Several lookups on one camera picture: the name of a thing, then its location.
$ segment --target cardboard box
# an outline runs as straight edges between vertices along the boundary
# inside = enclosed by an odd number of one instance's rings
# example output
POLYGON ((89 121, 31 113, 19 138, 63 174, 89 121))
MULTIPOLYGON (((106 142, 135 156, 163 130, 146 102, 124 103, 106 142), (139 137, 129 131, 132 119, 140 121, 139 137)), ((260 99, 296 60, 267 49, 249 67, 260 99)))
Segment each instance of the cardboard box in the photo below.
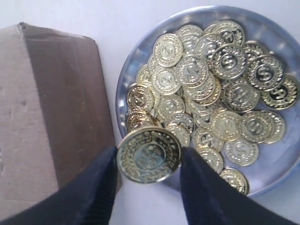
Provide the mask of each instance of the cardboard box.
POLYGON ((0 30, 0 219, 45 199, 114 145, 96 43, 24 23, 0 30))

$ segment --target white surface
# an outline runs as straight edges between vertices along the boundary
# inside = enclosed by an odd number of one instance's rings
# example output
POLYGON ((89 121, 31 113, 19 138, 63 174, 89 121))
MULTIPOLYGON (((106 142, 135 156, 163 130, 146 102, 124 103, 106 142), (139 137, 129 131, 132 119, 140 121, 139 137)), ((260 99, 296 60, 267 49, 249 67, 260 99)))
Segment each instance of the white surface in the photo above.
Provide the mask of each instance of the white surface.
MULTIPOLYGON (((300 41, 300 1, 295 0, 0 0, 0 28, 25 22, 86 35, 99 45, 117 143, 114 98, 122 65, 136 42, 174 13, 196 6, 230 5, 260 13, 300 41)), ((300 171, 256 198, 300 223, 300 171)), ((179 193, 159 184, 128 180, 117 195, 111 225, 185 225, 179 193)))

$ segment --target metal tray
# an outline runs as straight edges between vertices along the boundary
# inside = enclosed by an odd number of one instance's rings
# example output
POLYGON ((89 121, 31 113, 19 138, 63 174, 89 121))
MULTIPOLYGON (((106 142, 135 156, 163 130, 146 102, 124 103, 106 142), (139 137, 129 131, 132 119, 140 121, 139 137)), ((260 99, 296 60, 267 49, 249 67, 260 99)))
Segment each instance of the metal tray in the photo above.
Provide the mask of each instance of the metal tray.
MULTIPOLYGON (((160 23, 134 47, 121 71, 116 93, 116 114, 121 136, 127 133, 125 114, 127 112, 126 93, 135 83, 137 70, 146 64, 152 53, 156 39, 164 33, 174 32, 185 24, 195 24, 206 28, 221 20, 238 22, 246 32, 247 40, 257 40, 273 51, 286 65, 286 72, 300 79, 300 46, 298 42, 276 23, 254 12, 236 7, 211 6, 196 7, 178 14, 160 23)), ((266 109, 263 104, 257 108, 266 109)), ((259 144, 260 155, 250 166, 238 167, 225 161, 226 166, 237 168, 247 177, 250 184, 249 197, 265 193, 283 182, 300 162, 300 101, 283 111, 278 111, 287 124, 284 138, 275 144, 259 144)), ((179 170, 164 181, 165 184, 179 190, 179 170)))

